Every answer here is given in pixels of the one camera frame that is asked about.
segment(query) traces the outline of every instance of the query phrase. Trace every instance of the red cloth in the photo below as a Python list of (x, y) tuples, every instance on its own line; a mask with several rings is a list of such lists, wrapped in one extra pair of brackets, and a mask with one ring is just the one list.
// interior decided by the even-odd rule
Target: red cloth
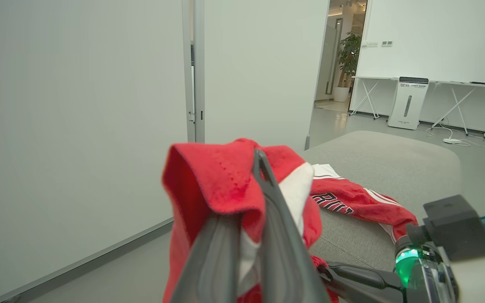
[(381, 223), (394, 243), (407, 234), (407, 224), (417, 225), (415, 216), (396, 200), (342, 177), (314, 178), (310, 195), (320, 207)]
[[(241, 227), (254, 242), (260, 242), (265, 206), (261, 188), (252, 175), (256, 148), (267, 155), (278, 182), (305, 163), (286, 146), (262, 147), (246, 139), (226, 145), (175, 144), (170, 148), (163, 183), (172, 201), (174, 223), (165, 303), (169, 302), (190, 247), (211, 212), (242, 213)], [(310, 247), (321, 234), (319, 207), (310, 197), (302, 217), (302, 239)], [(239, 301), (261, 302), (258, 286)]]

